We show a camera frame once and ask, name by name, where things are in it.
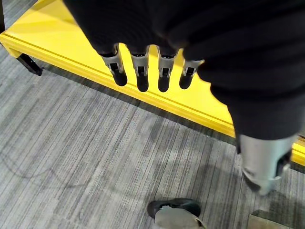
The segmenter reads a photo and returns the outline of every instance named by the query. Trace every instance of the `yellow wooden frame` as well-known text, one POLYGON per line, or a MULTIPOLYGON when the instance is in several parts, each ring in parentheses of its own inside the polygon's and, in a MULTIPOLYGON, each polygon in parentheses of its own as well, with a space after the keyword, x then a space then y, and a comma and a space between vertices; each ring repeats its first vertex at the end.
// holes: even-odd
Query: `yellow wooden frame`
MULTIPOLYGON (((61 0, 39 0, 0 35, 0 42, 15 58, 25 53, 234 137, 234 127, 227 108, 212 96, 209 83, 201 81, 196 75, 189 89, 180 89, 179 78, 183 65, 181 52, 175 60, 170 88, 166 93, 161 93, 157 87, 157 49, 155 46, 150 47, 150 86, 147 92, 141 93, 136 87, 136 76, 129 51, 120 44, 128 83, 124 87, 119 87, 61 0)), ((305 166, 303 138, 293 145, 292 161, 305 166)))

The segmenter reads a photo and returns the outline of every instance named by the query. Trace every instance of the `black fabric covering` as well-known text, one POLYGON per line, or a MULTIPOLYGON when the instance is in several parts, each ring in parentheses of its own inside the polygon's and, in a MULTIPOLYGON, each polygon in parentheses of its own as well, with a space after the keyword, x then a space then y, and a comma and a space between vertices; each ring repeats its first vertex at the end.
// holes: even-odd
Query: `black fabric covering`
POLYGON ((98 53, 113 43, 184 48, 235 129, 291 136, 305 117, 304 0, 64 0, 98 53))

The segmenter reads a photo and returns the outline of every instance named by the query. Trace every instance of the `striped carpet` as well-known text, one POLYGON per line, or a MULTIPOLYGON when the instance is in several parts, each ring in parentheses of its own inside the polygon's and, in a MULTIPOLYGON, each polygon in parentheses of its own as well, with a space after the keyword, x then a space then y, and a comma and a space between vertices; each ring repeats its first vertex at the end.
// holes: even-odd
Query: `striped carpet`
MULTIPOLYGON (((34 1, 5 0, 12 24, 34 1)), ((153 199, 194 198, 209 229, 250 213, 305 228, 305 175, 266 197, 243 181, 232 139, 38 61, 29 73, 0 47, 0 228, 149 229, 153 199)))

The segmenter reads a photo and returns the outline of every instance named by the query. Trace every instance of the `shoe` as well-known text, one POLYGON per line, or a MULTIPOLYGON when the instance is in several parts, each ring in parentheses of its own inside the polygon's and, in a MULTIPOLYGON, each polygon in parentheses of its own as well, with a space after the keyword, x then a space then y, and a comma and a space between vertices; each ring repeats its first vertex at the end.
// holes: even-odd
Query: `shoe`
POLYGON ((175 198, 165 201, 152 201, 147 206, 147 213, 151 218, 155 218, 157 211, 161 210, 163 206, 170 206, 171 208, 181 208, 191 212, 196 217, 199 217, 201 208, 197 201, 187 198, 175 198))

